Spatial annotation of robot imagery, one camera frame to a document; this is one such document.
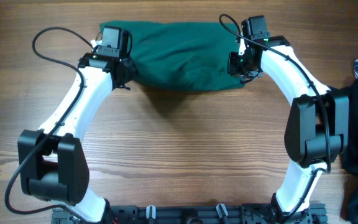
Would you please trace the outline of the green cloth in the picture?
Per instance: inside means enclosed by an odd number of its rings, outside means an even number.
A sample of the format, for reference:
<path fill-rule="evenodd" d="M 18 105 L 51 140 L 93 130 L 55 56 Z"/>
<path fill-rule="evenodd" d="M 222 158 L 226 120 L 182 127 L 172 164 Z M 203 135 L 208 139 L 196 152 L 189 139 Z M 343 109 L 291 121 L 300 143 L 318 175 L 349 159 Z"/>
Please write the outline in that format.
<path fill-rule="evenodd" d="M 229 29 L 218 22 L 110 21 L 133 36 L 131 58 L 141 85 L 176 91 L 218 91 L 244 87 L 227 72 L 231 52 L 239 49 Z"/>

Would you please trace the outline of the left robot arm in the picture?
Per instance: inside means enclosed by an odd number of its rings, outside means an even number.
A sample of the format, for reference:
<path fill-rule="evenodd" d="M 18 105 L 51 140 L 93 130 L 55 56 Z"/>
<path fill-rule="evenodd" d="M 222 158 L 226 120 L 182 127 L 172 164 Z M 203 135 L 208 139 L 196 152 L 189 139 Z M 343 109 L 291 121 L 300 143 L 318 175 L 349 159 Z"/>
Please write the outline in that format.
<path fill-rule="evenodd" d="M 24 130 L 18 138 L 19 167 L 12 175 L 4 196 L 10 203 L 14 182 L 22 192 L 51 202 L 78 223 L 118 223 L 119 219 L 105 198 L 89 187 L 90 171 L 82 141 L 98 108 L 115 89 L 138 75 L 130 54 L 132 34 L 119 27 L 105 26 L 101 40 L 88 42 L 91 51 L 76 66 L 38 54 L 38 57 L 66 66 L 76 77 L 58 108 L 36 131 Z"/>

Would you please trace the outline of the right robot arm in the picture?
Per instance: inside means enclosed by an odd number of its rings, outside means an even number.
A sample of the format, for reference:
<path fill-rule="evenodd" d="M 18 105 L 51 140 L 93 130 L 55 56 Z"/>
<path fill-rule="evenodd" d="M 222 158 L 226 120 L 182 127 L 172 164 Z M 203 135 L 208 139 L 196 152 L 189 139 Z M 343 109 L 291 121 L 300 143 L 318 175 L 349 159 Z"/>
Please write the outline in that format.
<path fill-rule="evenodd" d="M 264 16 L 236 24 L 232 34 L 239 50 L 229 54 L 228 74 L 248 83 L 265 73 L 290 104 L 284 135 L 290 163 L 271 202 L 273 217 L 285 222 L 310 210 L 319 177 L 347 149 L 349 99 L 318 81 L 284 36 L 270 34 Z"/>

